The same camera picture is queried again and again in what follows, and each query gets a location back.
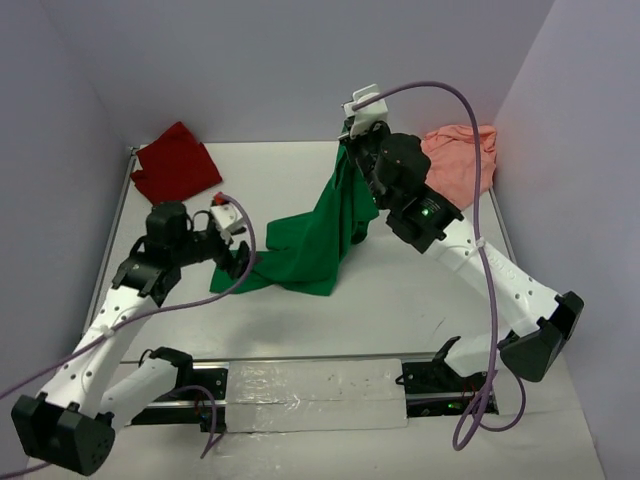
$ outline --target pink cloth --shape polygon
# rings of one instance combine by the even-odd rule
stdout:
[[[496,169],[496,129],[483,125],[480,130],[482,146],[482,179],[480,191],[489,190]],[[463,210],[473,203],[476,175],[476,155],[471,127],[448,125],[427,133],[422,151],[431,159],[426,183]]]

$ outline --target folded cloth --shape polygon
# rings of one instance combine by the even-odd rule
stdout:
[[[247,281],[243,293],[278,284],[287,290],[330,295],[338,267],[351,245],[367,236],[378,209],[360,172],[340,147],[333,176],[312,212],[274,220],[267,225],[267,249]],[[233,280],[216,270],[212,292],[226,290]]]
[[[138,150],[142,170],[131,174],[140,193],[153,205],[184,201],[222,182],[205,146],[182,122]]]
[[[490,125],[479,127],[482,176],[481,193],[493,184],[496,168],[496,129]],[[448,125],[427,133],[422,151],[431,159],[426,183],[444,195],[460,210],[473,203],[476,178],[476,154],[471,127]]]

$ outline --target red cloth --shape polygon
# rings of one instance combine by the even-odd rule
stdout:
[[[205,146],[182,122],[138,150],[142,170],[131,174],[140,193],[153,205],[184,201],[222,182]]]

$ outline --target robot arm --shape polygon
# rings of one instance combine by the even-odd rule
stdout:
[[[385,123],[383,100],[353,111],[353,106],[379,93],[372,85],[355,92],[345,104],[345,133],[340,144],[362,173],[376,206],[389,210],[387,224],[404,242],[426,253],[488,297],[478,248],[484,246],[494,277],[503,330],[498,344],[501,364],[532,382],[542,380],[571,337],[583,308],[575,293],[559,295],[535,281],[495,247],[476,245],[473,226],[458,208],[425,185],[431,161],[420,139],[392,134]],[[455,374],[468,377],[486,370],[490,336],[455,337],[439,352]]]
[[[75,349],[90,348],[58,370],[35,398],[22,395],[11,416],[31,457],[91,475],[107,458],[116,433],[149,403],[175,388],[193,383],[190,355],[161,347],[133,374],[107,390],[120,360],[148,316],[118,328],[133,316],[160,307],[180,280],[181,267],[212,259],[239,277],[249,262],[242,242],[231,254],[231,236],[243,229],[242,214],[231,204],[214,204],[207,227],[194,230],[194,220],[178,202],[160,204],[146,220],[141,237],[118,268],[112,287],[89,330]]]

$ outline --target gray wall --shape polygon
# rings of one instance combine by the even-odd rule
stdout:
[[[553,0],[43,0],[131,144],[181,119],[206,141],[335,138],[357,88],[450,82],[492,122]],[[445,93],[394,127],[466,117]]]
[[[518,260],[586,302],[567,348],[608,478],[640,478],[640,2],[557,0],[497,119]]]
[[[37,1],[0,2],[0,62],[2,390],[77,342],[127,155]],[[26,464],[14,399],[0,403],[0,473]]]

